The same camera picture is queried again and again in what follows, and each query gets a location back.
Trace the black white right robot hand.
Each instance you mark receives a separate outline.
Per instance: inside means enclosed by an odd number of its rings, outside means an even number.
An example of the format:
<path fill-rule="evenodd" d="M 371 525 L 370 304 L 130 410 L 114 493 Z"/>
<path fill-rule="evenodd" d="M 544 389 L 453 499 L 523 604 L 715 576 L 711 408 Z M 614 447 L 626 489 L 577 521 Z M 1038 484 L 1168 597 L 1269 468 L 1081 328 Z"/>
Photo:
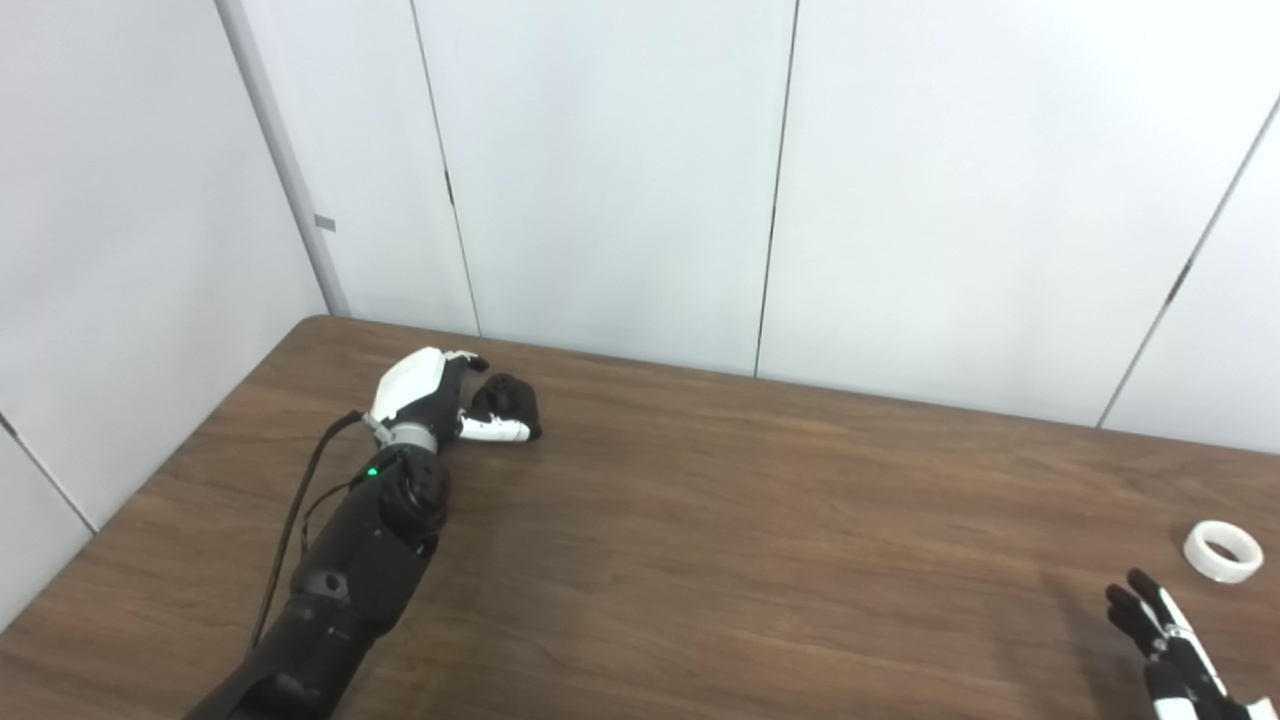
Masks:
<path fill-rule="evenodd" d="M 1149 574 L 1133 568 L 1126 584 L 1110 584 L 1107 619 L 1144 659 L 1143 680 L 1157 719 L 1276 719 L 1261 697 L 1240 702 L 1228 689 L 1180 605 Z"/>

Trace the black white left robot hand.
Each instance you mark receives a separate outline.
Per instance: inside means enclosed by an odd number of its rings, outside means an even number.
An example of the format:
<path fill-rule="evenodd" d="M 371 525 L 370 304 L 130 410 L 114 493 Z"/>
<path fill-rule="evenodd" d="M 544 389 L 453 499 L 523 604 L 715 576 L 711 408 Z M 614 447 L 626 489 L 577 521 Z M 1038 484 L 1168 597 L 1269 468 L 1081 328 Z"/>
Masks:
<path fill-rule="evenodd" d="M 462 441 L 525 443 L 541 437 L 535 389 L 498 373 L 462 402 L 465 377 L 490 364 L 477 354 L 420 348 L 381 375 L 364 423 L 383 447 L 407 445 L 436 454 Z"/>

